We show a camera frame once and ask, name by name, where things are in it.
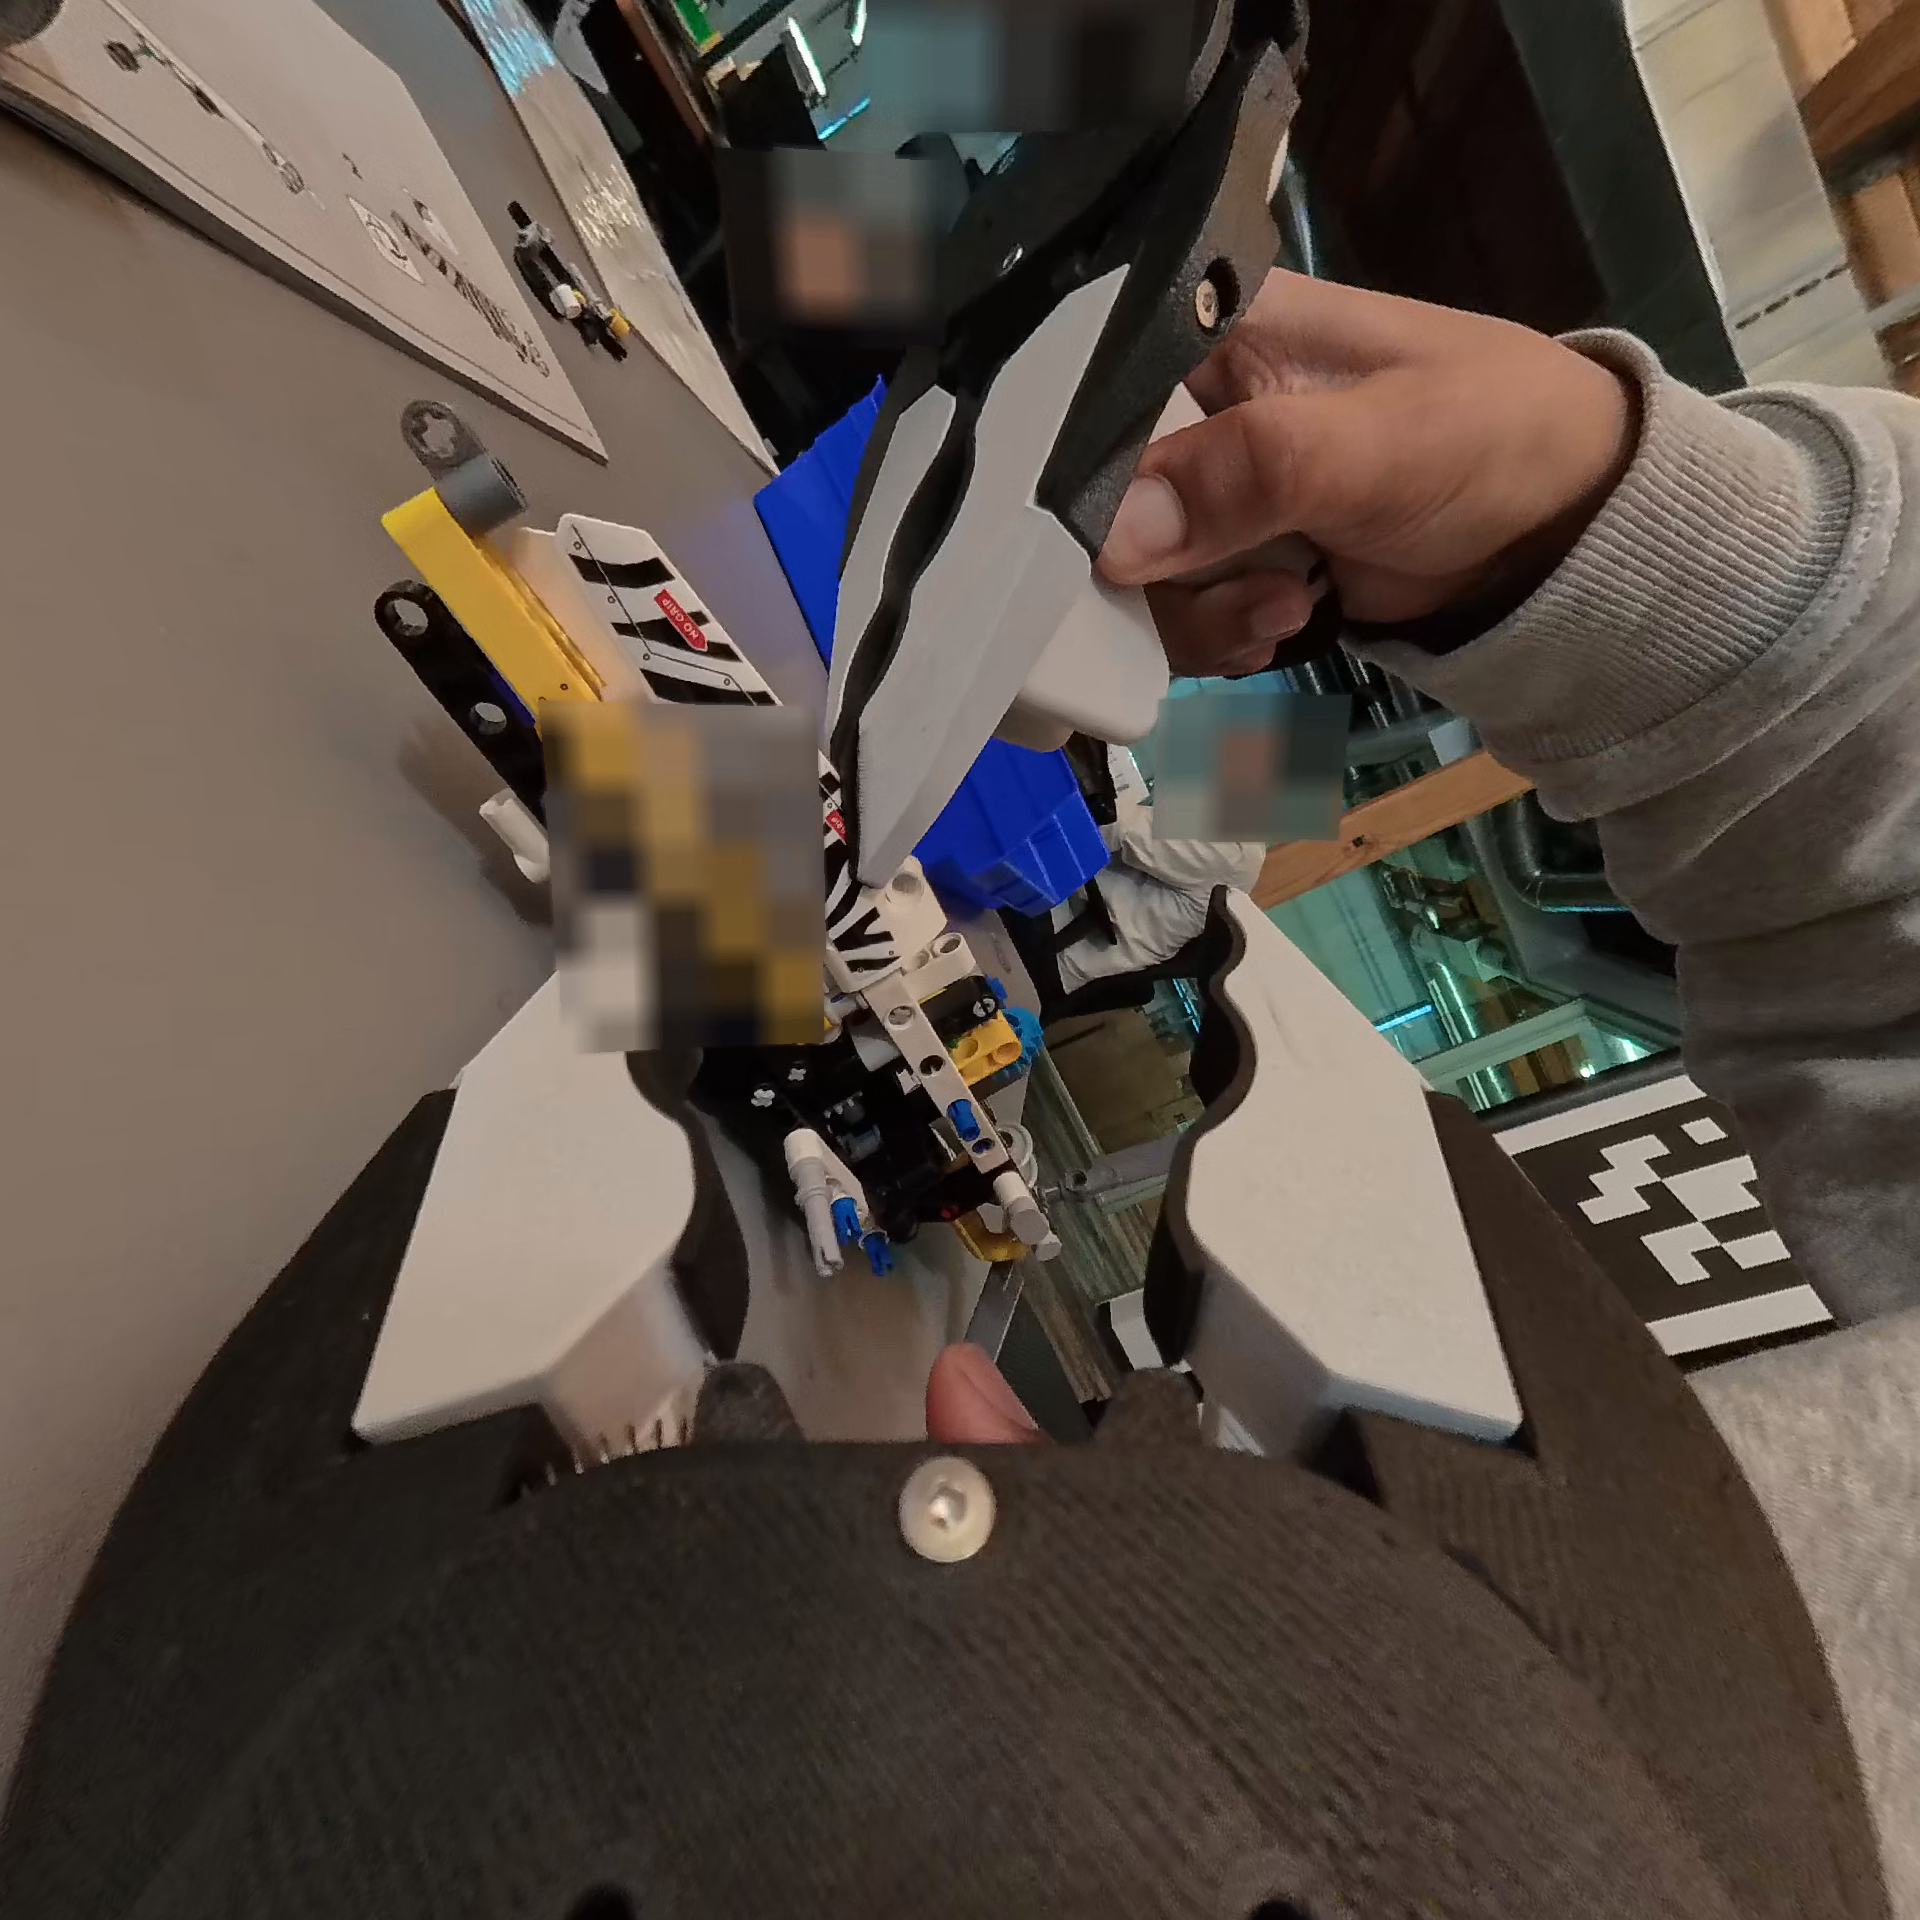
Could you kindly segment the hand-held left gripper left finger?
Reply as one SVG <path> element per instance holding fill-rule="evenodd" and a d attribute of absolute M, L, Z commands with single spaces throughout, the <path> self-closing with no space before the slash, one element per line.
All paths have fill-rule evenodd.
<path fill-rule="evenodd" d="M 686 1072 L 577 1048 L 547 979 L 453 1088 L 350 1430 L 530 1406 L 566 1441 L 682 1441 L 750 1288 Z"/>

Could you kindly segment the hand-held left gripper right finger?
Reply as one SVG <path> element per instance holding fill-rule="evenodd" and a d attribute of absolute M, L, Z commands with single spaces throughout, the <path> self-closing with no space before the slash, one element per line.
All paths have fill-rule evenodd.
<path fill-rule="evenodd" d="M 1193 1083 L 1143 1309 L 1213 1435 L 1319 1448 L 1368 1409 L 1504 1441 L 1522 1399 L 1421 1075 L 1227 885 Z"/>

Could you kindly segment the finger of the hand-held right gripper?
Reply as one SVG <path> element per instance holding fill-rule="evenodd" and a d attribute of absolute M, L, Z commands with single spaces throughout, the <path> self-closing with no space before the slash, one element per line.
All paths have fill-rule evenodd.
<path fill-rule="evenodd" d="M 991 741 L 1086 590 L 1091 557 L 1037 480 L 1086 376 L 1127 266 L 1081 282 L 974 399 L 958 513 L 916 579 L 905 639 L 860 713 L 854 871 L 884 885 Z"/>
<path fill-rule="evenodd" d="M 890 397 L 876 428 L 839 570 L 824 722 L 846 817 L 860 810 L 860 713 L 899 650 L 916 579 L 958 513 L 969 442 L 974 407 L 952 393 L 919 393 L 908 407 Z"/>

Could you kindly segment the white lego wing panel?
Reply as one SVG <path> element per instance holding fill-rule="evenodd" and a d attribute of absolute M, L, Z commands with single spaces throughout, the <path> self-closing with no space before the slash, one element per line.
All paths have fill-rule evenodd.
<path fill-rule="evenodd" d="M 592 635 L 615 643 L 615 658 L 635 667 L 638 687 L 672 708 L 777 708 L 775 687 L 758 675 L 743 648 L 715 621 L 697 590 L 665 557 L 665 549 L 625 523 L 559 513 L 558 550 L 584 592 Z M 839 992 L 872 976 L 926 976 L 958 965 L 964 931 L 916 862 L 905 862 L 885 885 L 872 885 L 854 871 L 846 782 L 818 752 L 824 795 L 824 931 Z"/>

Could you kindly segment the lego plane model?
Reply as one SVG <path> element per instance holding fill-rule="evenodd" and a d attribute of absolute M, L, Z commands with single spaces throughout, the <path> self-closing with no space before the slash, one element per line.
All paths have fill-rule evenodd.
<path fill-rule="evenodd" d="M 916 1228 L 969 1264 L 1060 1255 L 1009 1090 L 1032 1048 L 994 979 L 966 943 L 839 992 L 813 719 L 652 698 L 470 420 L 419 397 L 398 431 L 427 484 L 381 518 L 416 575 L 373 620 L 488 760 L 481 819 L 516 871 L 558 885 L 570 1036 L 686 1072 L 750 1266 L 770 1248 L 797 1288 L 777 1354 L 872 1333 L 908 1366 L 890 1270 Z"/>

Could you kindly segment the person's right forearm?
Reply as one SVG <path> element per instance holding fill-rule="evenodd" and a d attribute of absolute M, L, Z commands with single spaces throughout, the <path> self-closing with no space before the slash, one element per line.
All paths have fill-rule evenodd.
<path fill-rule="evenodd" d="M 1502 621 L 1357 626 L 1357 650 L 1596 829 L 1803 1279 L 1846 1326 L 1916 1309 L 1916 399 L 1702 397 L 1632 336 L 1574 345 L 1644 397 L 1596 518 Z"/>

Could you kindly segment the small cluster of lego pieces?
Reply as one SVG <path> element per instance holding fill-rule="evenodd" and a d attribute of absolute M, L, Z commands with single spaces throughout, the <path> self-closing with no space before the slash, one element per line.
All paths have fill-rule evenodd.
<path fill-rule="evenodd" d="M 592 294 L 559 249 L 547 226 L 539 226 L 519 200 L 512 200 L 516 221 L 516 271 L 529 294 L 570 321 L 590 345 L 604 345 L 612 359 L 629 359 L 631 321 L 607 298 Z"/>

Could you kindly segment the lego instruction booklet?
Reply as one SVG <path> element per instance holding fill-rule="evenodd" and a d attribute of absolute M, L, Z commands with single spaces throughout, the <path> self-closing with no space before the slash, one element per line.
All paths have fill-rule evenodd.
<path fill-rule="evenodd" d="M 607 461 L 412 87 L 317 4 L 5 4 L 5 108 Z"/>

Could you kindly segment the person's right hand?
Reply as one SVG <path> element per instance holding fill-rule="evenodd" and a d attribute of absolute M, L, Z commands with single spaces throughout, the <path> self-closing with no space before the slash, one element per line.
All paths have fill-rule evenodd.
<path fill-rule="evenodd" d="M 1147 590 L 1193 678 L 1253 675 L 1314 620 L 1314 584 L 1258 565 L 1285 535 L 1319 549 L 1360 626 L 1502 620 L 1644 428 L 1634 382 L 1548 336 L 1285 266 L 1189 393 L 1201 420 L 1147 446 L 1094 570 Z"/>

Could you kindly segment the person's left hand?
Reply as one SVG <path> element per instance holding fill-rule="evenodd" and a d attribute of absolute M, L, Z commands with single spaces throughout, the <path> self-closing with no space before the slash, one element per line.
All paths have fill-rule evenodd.
<path fill-rule="evenodd" d="M 994 1358 L 966 1344 L 951 1344 L 926 1386 L 926 1435 L 952 1448 L 1037 1441 L 1041 1426 L 1021 1406 Z"/>

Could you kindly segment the blue plastic bin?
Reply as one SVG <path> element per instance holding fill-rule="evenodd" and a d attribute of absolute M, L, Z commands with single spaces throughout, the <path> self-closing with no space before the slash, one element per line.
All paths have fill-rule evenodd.
<path fill-rule="evenodd" d="M 755 496 L 818 661 L 833 658 L 839 543 L 884 397 L 879 382 Z M 1045 915 L 1105 871 L 1108 845 L 1065 752 L 987 741 L 916 855 L 942 900 Z"/>

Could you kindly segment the black white marker board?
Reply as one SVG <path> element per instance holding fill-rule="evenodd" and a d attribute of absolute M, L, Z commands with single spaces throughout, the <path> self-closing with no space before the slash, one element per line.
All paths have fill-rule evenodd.
<path fill-rule="evenodd" d="M 1680 1366 L 1832 1326 L 1734 1115 L 1672 1048 L 1511 1098 L 1487 1124 Z"/>

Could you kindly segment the white printed paper sheet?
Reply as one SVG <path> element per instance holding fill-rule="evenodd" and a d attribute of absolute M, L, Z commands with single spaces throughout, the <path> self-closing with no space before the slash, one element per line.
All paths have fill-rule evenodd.
<path fill-rule="evenodd" d="M 659 231 L 644 212 L 631 167 L 607 131 L 604 97 L 573 73 L 529 4 L 461 0 L 458 18 L 512 97 L 607 302 L 631 321 L 659 366 L 775 475 L 777 454 L 750 417 L 725 357 L 659 245 Z"/>

